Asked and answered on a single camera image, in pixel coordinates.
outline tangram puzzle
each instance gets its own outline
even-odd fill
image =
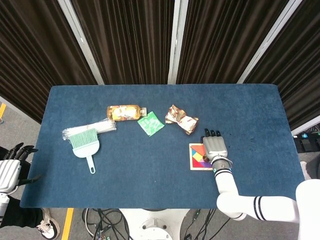
[[[204,161],[206,155],[203,143],[190,143],[190,170],[209,170],[212,171],[212,166],[209,162]]]

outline table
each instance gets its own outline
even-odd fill
[[[163,123],[172,104],[198,117],[187,135],[166,124],[149,137],[137,121],[117,123],[99,135],[96,173],[77,158],[65,128],[106,117],[107,106],[137,104]],[[216,208],[211,171],[191,171],[189,143],[204,128],[219,130],[233,161],[240,195],[295,199],[303,174],[277,86],[270,84],[54,86],[49,94],[22,207],[46,208]]]

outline brush bristles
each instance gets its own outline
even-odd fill
[[[69,137],[73,149],[83,147],[98,141],[97,130],[95,128],[72,135]]]

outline brush handle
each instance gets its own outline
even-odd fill
[[[86,161],[88,162],[90,173],[94,174],[96,172],[96,169],[95,169],[95,164],[94,164],[94,160],[92,159],[92,156],[91,155],[87,156]]]

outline green packet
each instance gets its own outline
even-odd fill
[[[143,118],[138,120],[138,123],[149,137],[165,126],[162,122],[159,121],[153,111],[149,112],[147,116],[144,116]]]

